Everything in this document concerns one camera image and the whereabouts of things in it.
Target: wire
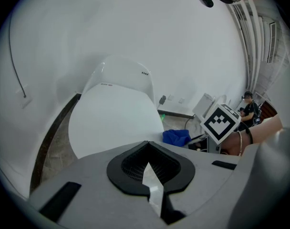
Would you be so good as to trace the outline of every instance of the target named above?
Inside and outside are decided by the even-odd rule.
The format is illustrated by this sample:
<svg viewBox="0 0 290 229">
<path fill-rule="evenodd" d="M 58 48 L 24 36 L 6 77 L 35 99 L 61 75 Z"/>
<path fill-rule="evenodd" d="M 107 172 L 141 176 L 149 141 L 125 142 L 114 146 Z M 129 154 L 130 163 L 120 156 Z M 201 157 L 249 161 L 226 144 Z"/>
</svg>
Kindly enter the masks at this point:
<svg viewBox="0 0 290 229">
<path fill-rule="evenodd" d="M 11 53 L 11 44 L 10 44 L 10 26 L 11 26 L 11 18 L 12 18 L 12 12 L 10 13 L 10 24 L 9 24 L 9 28 L 8 28 L 8 42 L 9 42 L 9 45 L 10 45 L 10 59 L 11 59 L 11 63 L 12 63 L 13 69 L 14 69 L 14 71 L 15 71 L 15 74 L 16 74 L 16 77 L 17 77 L 17 80 L 18 80 L 18 82 L 19 82 L 19 85 L 20 85 L 20 87 L 21 87 L 21 89 L 22 89 L 22 91 L 23 91 L 23 97 L 26 98 L 26 94 L 25 94 L 25 91 L 24 91 L 24 89 L 23 89 L 23 87 L 22 87 L 22 84 L 21 84 L 21 82 L 20 82 L 20 79 L 19 79 L 18 73 L 17 73 L 17 71 L 16 71 L 15 64 L 14 64 L 14 62 L 13 62 L 12 53 Z"/>
<path fill-rule="evenodd" d="M 185 125 L 184 125 L 184 129 L 186 130 L 186 125 L 187 125 L 187 123 L 188 123 L 188 121 L 189 121 L 190 119 L 188 119 L 186 122 L 185 122 Z"/>
</svg>

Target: tiled floor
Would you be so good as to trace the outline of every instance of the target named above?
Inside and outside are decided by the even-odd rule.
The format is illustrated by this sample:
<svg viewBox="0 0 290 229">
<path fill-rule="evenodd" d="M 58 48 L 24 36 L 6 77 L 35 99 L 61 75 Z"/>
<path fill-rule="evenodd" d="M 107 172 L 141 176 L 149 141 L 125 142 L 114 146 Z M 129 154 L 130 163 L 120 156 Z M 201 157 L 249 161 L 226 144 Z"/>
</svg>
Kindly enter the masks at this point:
<svg viewBox="0 0 290 229">
<path fill-rule="evenodd" d="M 73 108 L 62 121 L 52 140 L 51 146 L 45 158 L 41 182 L 52 178 L 59 171 L 77 160 L 77 157 L 71 148 L 68 135 L 69 120 Z M 184 129 L 186 121 L 187 119 L 185 118 L 165 116 L 163 120 L 163 127 L 165 131 L 169 129 L 182 130 Z M 197 136 L 197 130 L 193 120 L 188 121 L 186 128 L 190 131 L 191 138 Z"/>
</svg>

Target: blue towel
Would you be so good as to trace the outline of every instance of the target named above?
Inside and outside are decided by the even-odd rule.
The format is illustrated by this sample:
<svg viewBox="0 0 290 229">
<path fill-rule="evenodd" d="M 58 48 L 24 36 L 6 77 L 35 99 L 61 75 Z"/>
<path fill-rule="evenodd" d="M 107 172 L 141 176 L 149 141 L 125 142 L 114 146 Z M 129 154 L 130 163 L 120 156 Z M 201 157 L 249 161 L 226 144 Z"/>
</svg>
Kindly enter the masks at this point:
<svg viewBox="0 0 290 229">
<path fill-rule="evenodd" d="M 183 147 L 192 141 L 188 130 L 168 130 L 163 132 L 163 142 L 178 147 Z"/>
</svg>

